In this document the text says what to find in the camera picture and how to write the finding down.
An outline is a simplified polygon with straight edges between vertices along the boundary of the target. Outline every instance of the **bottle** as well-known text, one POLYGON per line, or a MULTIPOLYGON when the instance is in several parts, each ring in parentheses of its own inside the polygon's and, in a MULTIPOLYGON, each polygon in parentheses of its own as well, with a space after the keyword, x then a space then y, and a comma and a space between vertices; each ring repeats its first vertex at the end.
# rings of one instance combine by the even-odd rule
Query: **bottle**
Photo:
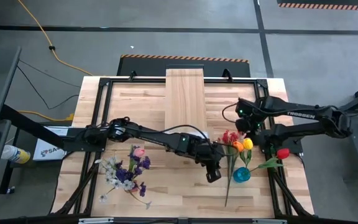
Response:
POLYGON ((1 159, 7 159, 11 162, 25 164, 31 157, 31 153, 19 149, 15 146, 5 145, 1 159))

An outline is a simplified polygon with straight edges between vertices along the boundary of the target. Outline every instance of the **desk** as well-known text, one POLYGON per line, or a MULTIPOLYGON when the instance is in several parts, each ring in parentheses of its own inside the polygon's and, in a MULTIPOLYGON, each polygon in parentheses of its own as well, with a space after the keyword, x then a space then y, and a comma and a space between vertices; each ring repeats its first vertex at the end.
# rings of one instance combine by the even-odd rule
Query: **desk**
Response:
MULTIPOLYGON (((96 92, 100 77, 85 77, 80 91, 73 120, 74 127, 91 124, 96 92)), ((270 95, 288 100, 283 79, 268 79, 270 95)), ((104 107, 104 91, 100 108, 104 107)), ((223 120, 221 110, 237 101, 238 97, 255 100, 254 88, 247 84, 205 84, 207 125, 214 130, 214 138, 221 136, 226 129, 235 130, 233 124, 223 120)), ((164 83, 117 83, 112 88, 108 121, 113 118, 128 116, 132 121, 156 130, 164 129, 165 119, 165 84, 164 83)), ((234 110, 227 111, 227 118, 235 119, 234 110)), ((291 117, 275 118, 276 123, 292 125, 291 117)), ((92 208, 93 217, 194 217, 194 218, 273 218, 272 199, 266 170, 256 170, 250 181, 244 184, 231 183, 227 207, 224 206, 227 186, 227 163, 221 160, 222 178, 208 183, 206 170, 199 164, 188 163, 182 157, 166 156, 164 148, 138 139, 125 143, 108 142, 103 158, 113 154, 128 165, 127 154, 131 144, 146 149, 152 161, 150 170, 139 177, 147 185, 144 201, 152 201, 152 206, 145 206, 123 190, 113 190, 107 203, 99 203, 98 196, 107 192, 109 186, 104 182, 103 170, 99 169, 98 180, 92 208)), ((263 161, 264 155, 258 147, 253 148, 252 169, 263 161)), ((80 179, 84 153, 74 152, 63 161, 58 178, 56 197, 52 211, 57 211, 77 188, 80 179)), ((313 213, 310 193, 305 171, 299 158, 291 155, 284 160, 288 188, 304 208, 313 213)), ((244 164, 240 159, 236 167, 244 164)), ((85 189, 83 203, 86 204, 88 189, 85 189)), ((284 211, 282 193, 277 187, 280 208, 284 211)))

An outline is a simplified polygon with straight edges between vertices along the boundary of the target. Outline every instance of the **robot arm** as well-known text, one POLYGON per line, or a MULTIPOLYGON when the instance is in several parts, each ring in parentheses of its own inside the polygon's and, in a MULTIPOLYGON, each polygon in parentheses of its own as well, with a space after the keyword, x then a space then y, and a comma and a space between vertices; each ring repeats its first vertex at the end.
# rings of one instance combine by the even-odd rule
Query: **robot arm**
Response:
POLYGON ((197 164, 205 166, 208 182, 211 183, 221 178, 219 161, 225 154, 221 145, 211 144, 209 139, 188 133, 167 134, 140 126, 131 122, 128 117, 114 119, 110 121, 108 127, 90 129, 84 134, 85 141, 89 143, 106 138, 114 142, 137 138, 165 146, 167 152, 194 159, 197 164))
POLYGON ((274 96, 266 96, 256 99, 255 102, 239 98, 236 113, 240 117, 236 121, 236 128, 242 132, 249 132, 256 145, 259 142, 268 142, 274 146, 281 146, 288 138, 315 134, 346 138, 352 133, 351 120, 347 114, 334 106, 300 105, 285 102, 274 96), (318 122, 294 126, 275 124, 271 129, 262 131, 261 127, 266 118, 281 115, 314 119, 318 122))

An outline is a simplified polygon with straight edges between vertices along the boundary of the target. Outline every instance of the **concrete floor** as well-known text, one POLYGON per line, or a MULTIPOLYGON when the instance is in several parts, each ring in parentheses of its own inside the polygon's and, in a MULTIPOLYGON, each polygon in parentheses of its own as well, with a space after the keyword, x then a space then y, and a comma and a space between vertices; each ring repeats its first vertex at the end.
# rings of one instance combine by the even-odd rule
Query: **concrete floor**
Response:
MULTIPOLYGON (((43 25, 257 29, 253 0, 32 0, 24 1, 43 25)), ((358 11, 279 8, 260 0, 265 29, 358 30, 358 11)), ((0 25, 34 25, 15 0, 0 0, 0 25)), ((61 58, 98 75, 114 75, 121 54, 246 58, 253 77, 266 77, 259 34, 164 32, 48 32, 61 58)), ((267 35, 274 77, 284 78, 289 100, 338 105, 358 90, 358 35, 267 35)), ((21 60, 74 85, 83 74, 57 63, 41 32, 0 30, 0 46, 20 45, 21 60)), ((79 88, 46 77, 19 63, 52 106, 79 88)), ((16 73, 7 103, 54 118, 74 113, 76 100, 48 110, 16 73)), ((296 124, 305 122, 295 119, 296 124)), ((315 214, 358 221, 358 183, 342 176, 357 168, 348 139, 302 140, 315 214)), ((4 164, 0 165, 0 178, 4 164)), ((0 218, 48 213, 59 167, 15 170, 14 195, 0 195, 0 218)))

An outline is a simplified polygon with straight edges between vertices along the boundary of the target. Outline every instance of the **wooden plank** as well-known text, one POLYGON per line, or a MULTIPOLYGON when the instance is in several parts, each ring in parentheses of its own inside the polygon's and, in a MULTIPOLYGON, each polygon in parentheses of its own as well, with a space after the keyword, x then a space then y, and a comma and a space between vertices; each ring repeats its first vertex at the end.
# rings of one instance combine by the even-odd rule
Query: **wooden plank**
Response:
MULTIPOLYGON (((285 101, 288 100, 284 81, 280 78, 267 79, 269 92, 285 101)), ((85 77, 78 100, 73 126, 85 127, 90 124, 99 77, 85 77)), ((140 125, 156 130, 165 128, 165 95, 163 83, 117 83, 114 84, 110 113, 108 120, 129 116, 140 125)), ((220 136, 229 129, 236 128, 232 123, 223 120, 221 110, 237 101, 237 98, 255 100, 254 88, 247 84, 207 84, 204 86, 206 108, 206 124, 212 127, 215 136, 220 136)), ((229 119, 236 119, 234 108, 229 108, 225 114, 229 119)), ((292 118, 280 116, 276 123, 292 125, 292 118)), ((142 200, 152 200, 152 206, 146 210, 144 205, 136 202, 120 190, 109 194, 107 203, 98 201, 98 196, 109 190, 104 182, 104 174, 99 171, 95 190, 95 200, 92 216, 115 217, 203 217, 203 218, 272 218, 272 199, 266 170, 257 170, 245 184, 231 184, 227 207, 224 207, 224 196, 227 185, 227 163, 221 160, 223 177, 210 184, 205 177, 205 168, 194 162, 187 163, 185 158, 176 156, 174 161, 167 159, 167 153, 162 147, 138 139, 114 144, 108 142, 103 158, 113 154, 124 160, 128 165, 127 153, 131 144, 146 148, 151 158, 151 169, 139 177, 147 184, 148 191, 142 200)), ((84 153, 75 152, 63 161, 58 179, 58 187, 53 210, 58 210, 70 197, 78 185, 84 153)), ((249 165, 253 168, 264 161, 264 155, 259 148, 253 148, 253 158, 249 165)), ((295 156, 284 160, 288 188, 300 201, 304 208, 313 213, 313 206, 306 181, 305 171, 295 156)), ((235 167, 243 163, 236 161, 235 167)), ((281 191, 278 191, 278 201, 284 211, 281 191)))
MULTIPOLYGON (((190 124, 206 132, 203 69, 167 69, 165 105, 165 128, 190 124)), ((174 130, 186 133, 195 131, 189 127, 174 130)))

